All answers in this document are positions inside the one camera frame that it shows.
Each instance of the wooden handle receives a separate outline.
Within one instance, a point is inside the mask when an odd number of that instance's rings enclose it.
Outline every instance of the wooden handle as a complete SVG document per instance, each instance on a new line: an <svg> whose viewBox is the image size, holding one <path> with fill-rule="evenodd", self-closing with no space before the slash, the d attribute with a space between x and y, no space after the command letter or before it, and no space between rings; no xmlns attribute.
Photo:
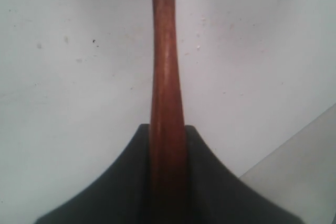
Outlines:
<svg viewBox="0 0 336 224"><path fill-rule="evenodd" d="M184 223L187 212L187 147L179 67L175 0L153 0L154 80L150 125L153 223Z"/></svg>

